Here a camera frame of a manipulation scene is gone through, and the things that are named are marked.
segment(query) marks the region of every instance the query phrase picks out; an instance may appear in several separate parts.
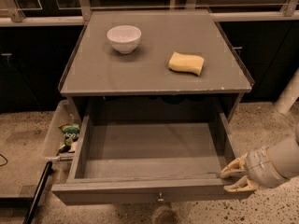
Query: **floor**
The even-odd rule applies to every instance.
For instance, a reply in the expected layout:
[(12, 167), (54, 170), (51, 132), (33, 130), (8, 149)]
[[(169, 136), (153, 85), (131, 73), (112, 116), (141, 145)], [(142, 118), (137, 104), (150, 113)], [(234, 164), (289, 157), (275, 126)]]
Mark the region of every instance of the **floor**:
[[(0, 114), (0, 196), (33, 195), (43, 171), (43, 140), (53, 112)], [(272, 103), (240, 104), (231, 122), (241, 154), (271, 146), (294, 135), (299, 103), (286, 114)], [(36, 210), (34, 223), (152, 223), (159, 204), (65, 206), (51, 192), (52, 175)], [(299, 223), (299, 178), (276, 189), (258, 190), (245, 200), (170, 203), (179, 223)], [(22, 223), (25, 210), (0, 209), (0, 223)]]

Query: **drawer knob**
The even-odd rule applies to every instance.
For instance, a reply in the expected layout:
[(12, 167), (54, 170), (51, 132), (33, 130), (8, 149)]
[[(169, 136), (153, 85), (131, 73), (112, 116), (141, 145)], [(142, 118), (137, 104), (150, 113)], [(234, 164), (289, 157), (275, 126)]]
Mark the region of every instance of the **drawer knob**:
[(163, 198), (163, 195), (162, 195), (162, 192), (160, 191), (159, 192), (159, 198), (157, 200), (157, 203), (164, 203), (165, 202), (165, 199)]

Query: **sponge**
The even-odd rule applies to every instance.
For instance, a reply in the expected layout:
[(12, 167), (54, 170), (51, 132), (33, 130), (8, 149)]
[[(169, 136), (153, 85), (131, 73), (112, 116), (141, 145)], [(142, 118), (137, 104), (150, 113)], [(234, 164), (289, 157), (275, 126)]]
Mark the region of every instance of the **sponge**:
[(189, 72), (199, 76), (202, 72), (204, 60), (201, 56), (174, 52), (169, 60), (168, 67), (173, 71)]

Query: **black cabinet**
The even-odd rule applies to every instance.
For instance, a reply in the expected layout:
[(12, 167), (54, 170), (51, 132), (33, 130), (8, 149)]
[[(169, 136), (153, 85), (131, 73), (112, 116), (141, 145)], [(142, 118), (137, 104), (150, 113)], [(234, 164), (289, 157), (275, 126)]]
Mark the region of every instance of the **black cabinet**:
[(243, 101), (275, 101), (299, 64), (299, 21), (223, 22), (228, 36), (253, 79)]
[(0, 112), (56, 108), (58, 83), (81, 29), (0, 29)]

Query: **gray tabletop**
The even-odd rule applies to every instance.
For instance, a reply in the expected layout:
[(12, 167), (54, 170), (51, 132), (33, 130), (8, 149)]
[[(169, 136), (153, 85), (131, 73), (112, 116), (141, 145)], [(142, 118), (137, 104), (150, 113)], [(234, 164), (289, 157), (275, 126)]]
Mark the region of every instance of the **gray tabletop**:
[[(107, 31), (134, 25), (141, 43), (119, 54)], [(201, 75), (168, 69), (173, 52), (205, 59)], [(205, 10), (99, 11), (92, 14), (66, 77), (65, 96), (248, 92), (251, 86)]]

